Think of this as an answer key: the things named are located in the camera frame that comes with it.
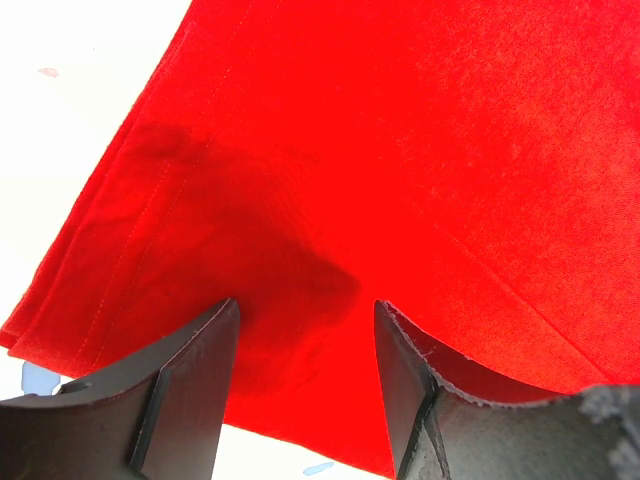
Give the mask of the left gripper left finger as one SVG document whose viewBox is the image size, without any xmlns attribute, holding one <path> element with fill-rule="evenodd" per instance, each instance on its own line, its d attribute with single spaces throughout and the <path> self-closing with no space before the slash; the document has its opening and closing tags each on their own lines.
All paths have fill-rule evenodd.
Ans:
<svg viewBox="0 0 640 480">
<path fill-rule="evenodd" d="M 239 329 L 227 299 L 55 395 L 2 401 L 2 478 L 211 478 Z"/>
</svg>

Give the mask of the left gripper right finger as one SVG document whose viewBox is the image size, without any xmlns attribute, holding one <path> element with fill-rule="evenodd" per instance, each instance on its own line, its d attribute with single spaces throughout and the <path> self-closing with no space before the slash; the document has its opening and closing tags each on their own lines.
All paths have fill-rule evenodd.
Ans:
<svg viewBox="0 0 640 480">
<path fill-rule="evenodd" d="M 465 357 L 386 301 L 374 330 L 397 478 L 638 478 L 638 387 L 536 388 Z"/>
</svg>

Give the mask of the red t shirt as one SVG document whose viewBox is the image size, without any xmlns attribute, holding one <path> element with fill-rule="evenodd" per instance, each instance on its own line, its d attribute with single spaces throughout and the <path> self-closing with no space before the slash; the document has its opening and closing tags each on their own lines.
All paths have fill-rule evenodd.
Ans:
<svg viewBox="0 0 640 480">
<path fill-rule="evenodd" d="M 635 1 L 195 1 L 1 330 L 80 377 L 224 298 L 226 421 L 390 476 L 373 307 L 639 379 Z"/>
</svg>

